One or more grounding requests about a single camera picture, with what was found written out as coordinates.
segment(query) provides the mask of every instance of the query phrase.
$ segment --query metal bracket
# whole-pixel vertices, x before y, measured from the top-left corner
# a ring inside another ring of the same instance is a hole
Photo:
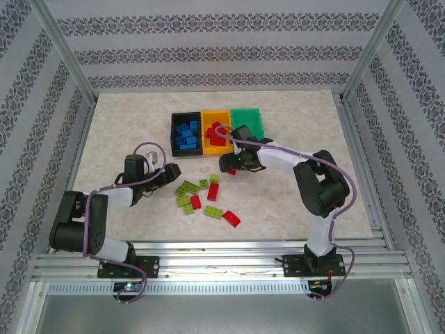
[[[147,278],[158,278],[159,256],[138,256],[136,257],[136,267],[145,270]],[[115,279],[137,279],[141,278],[140,273],[128,267],[100,262],[97,270],[98,278]]]
[[[323,268],[323,272],[313,273],[306,265],[303,254],[283,255],[284,277],[320,277],[327,276],[327,267]],[[336,254],[328,267],[332,270],[332,276],[345,276],[345,264],[343,256]]]

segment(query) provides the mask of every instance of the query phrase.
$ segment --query mounting plate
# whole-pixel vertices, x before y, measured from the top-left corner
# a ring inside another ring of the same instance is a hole
[[[147,278],[158,278],[159,256],[138,256],[136,267],[143,266]],[[97,270],[98,278],[142,278],[139,271],[109,263],[100,262]]]
[[[311,272],[311,269],[305,264],[303,254],[283,255],[284,277],[316,277],[327,276],[327,269],[331,267],[332,276],[345,276],[346,270],[343,256],[336,254],[332,261],[317,273]]]

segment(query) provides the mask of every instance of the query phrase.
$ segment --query marble surface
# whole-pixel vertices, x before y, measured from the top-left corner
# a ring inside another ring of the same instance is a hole
[[[294,176],[273,169],[222,175],[217,157],[171,157],[171,113],[253,107],[260,108],[267,137],[303,152],[328,150],[337,164],[355,178],[329,90],[102,94],[74,190],[90,192],[112,184],[123,171],[125,156],[139,143],[155,141],[165,148],[168,162],[179,165],[181,177],[155,191],[152,197],[143,198],[135,207],[109,214],[109,235],[123,240],[157,241],[306,239],[311,218],[302,204]],[[147,147],[138,153],[150,150]],[[200,191],[202,209],[185,216],[182,208],[176,206],[175,189],[184,180],[197,184],[211,173],[220,175],[218,201],[207,201],[207,191]],[[233,211],[241,219],[240,225],[233,228],[224,219],[204,216],[207,204]],[[335,237],[372,237],[361,196],[338,219]]]

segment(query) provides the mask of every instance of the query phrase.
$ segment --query patterned wallpaper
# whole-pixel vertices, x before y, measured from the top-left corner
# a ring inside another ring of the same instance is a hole
[[[434,333],[445,332],[444,18],[440,1],[407,1],[350,101]]]
[[[340,93],[387,4],[118,2],[48,2],[97,93],[325,88]]]
[[[25,0],[0,1],[0,333],[13,332],[90,110]]]

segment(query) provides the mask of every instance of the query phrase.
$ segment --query purple cable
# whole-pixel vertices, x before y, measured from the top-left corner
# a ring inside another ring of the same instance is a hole
[[[147,287],[147,274],[141,268],[138,268],[138,267],[133,266],[131,264],[122,263],[122,262],[116,262],[116,261],[110,261],[110,260],[107,260],[107,259],[102,259],[100,257],[96,257],[94,255],[88,256],[88,226],[89,226],[89,223],[90,223],[90,204],[91,204],[91,198],[95,194],[100,193],[101,191],[111,190],[111,189],[116,189],[116,188],[129,188],[130,186],[139,186],[141,184],[144,184],[144,183],[147,183],[147,182],[150,182],[150,181],[156,179],[164,171],[165,165],[166,165],[166,162],[167,162],[167,156],[165,155],[164,149],[159,144],[156,144],[156,143],[153,143],[153,142],[150,142],[150,141],[147,141],[145,143],[141,143],[134,149],[133,154],[136,154],[138,149],[141,148],[144,145],[154,145],[158,149],[160,149],[160,151],[162,152],[163,163],[162,163],[162,167],[159,170],[159,172],[157,172],[155,175],[153,175],[149,179],[146,179],[146,180],[143,180],[143,181],[134,182],[134,183],[128,183],[128,184],[118,184],[118,185],[113,184],[111,186],[104,186],[103,188],[91,191],[90,194],[87,197],[87,200],[86,200],[85,222],[83,223],[83,252],[82,252],[82,255],[84,257],[89,257],[89,258],[91,258],[93,260],[102,261],[104,263],[111,263],[111,264],[119,265],[119,266],[122,266],[122,267],[131,268],[131,269],[139,271],[142,274],[142,277],[143,277],[143,288],[139,291],[139,294],[134,296],[134,298],[130,299],[129,301],[125,301],[125,304],[133,303],[133,302],[137,301],[138,299],[140,299],[142,297],[142,295],[143,295],[143,293],[145,291],[145,288]],[[118,303],[122,303],[122,301],[119,299],[119,296],[120,296],[121,292],[122,292],[122,290],[119,291],[118,295],[117,295]]]
[[[355,252],[354,252],[354,250],[353,250],[351,247],[340,246],[340,245],[336,244],[336,243],[334,242],[334,236],[333,236],[333,233],[334,233],[334,225],[335,225],[335,221],[336,221],[337,217],[340,216],[342,213],[348,211],[348,210],[354,205],[355,200],[357,199],[357,188],[356,188],[356,186],[355,186],[355,183],[354,183],[352,177],[349,176],[349,174],[347,174],[346,171],[344,171],[343,169],[341,169],[340,167],[338,167],[336,164],[333,164],[333,163],[331,163],[331,162],[329,162],[329,161],[327,161],[327,160],[324,160],[324,159],[320,159],[320,158],[314,157],[314,156],[312,156],[312,155],[303,154],[303,153],[301,153],[301,152],[294,151],[294,150],[290,150],[290,149],[288,149],[288,148],[282,148],[282,147],[280,147],[280,146],[274,146],[274,145],[263,144],[263,143],[255,143],[255,142],[253,142],[253,141],[242,141],[242,140],[239,140],[239,139],[234,139],[234,138],[232,138],[232,137],[225,136],[224,134],[221,134],[221,133],[218,131],[219,129],[221,129],[221,128],[223,128],[223,127],[226,128],[226,129],[229,129],[230,131],[233,131],[232,128],[231,128],[231,127],[228,127],[227,125],[220,125],[220,126],[218,126],[218,127],[215,128],[215,132],[217,133],[217,135],[219,135],[219,137],[223,137],[223,138],[227,139],[228,141],[232,141],[232,142],[234,142],[234,143],[240,143],[240,144],[255,145],[255,146],[260,146],[260,147],[263,147],[263,148],[272,148],[272,149],[274,149],[274,150],[283,151],[283,152],[286,152],[286,153],[295,155],[295,156],[297,156],[297,157],[302,157],[302,158],[304,158],[304,159],[313,160],[313,161],[319,162],[319,163],[321,163],[321,164],[325,164],[326,166],[329,166],[329,167],[331,167],[331,168],[333,168],[333,169],[339,171],[339,172],[340,172],[340,173],[341,173],[341,174],[348,180],[349,184],[351,185],[351,189],[353,190],[353,197],[351,198],[350,202],[349,202],[345,207],[342,207],[339,211],[335,212],[335,213],[332,215],[331,224],[330,224],[330,226],[329,226],[329,241],[330,241],[330,243],[331,243],[334,247],[337,247],[337,248],[339,248],[339,249],[345,249],[345,250],[349,251],[350,254],[351,254],[351,257],[352,257],[352,258],[351,258],[350,265],[349,265],[348,270],[346,271],[345,276],[344,276],[343,279],[340,281],[340,283],[335,287],[335,289],[334,289],[328,296],[326,296],[326,297],[324,297],[324,298],[318,297],[318,298],[316,298],[316,300],[317,300],[317,301],[324,301],[324,300],[326,300],[326,299],[331,298],[331,297],[334,296],[334,295],[339,291],[339,289],[343,286],[343,284],[345,283],[346,279],[347,279],[348,276],[349,276],[349,273],[350,273],[351,270],[353,269],[353,266],[354,266],[354,263],[355,263]]]

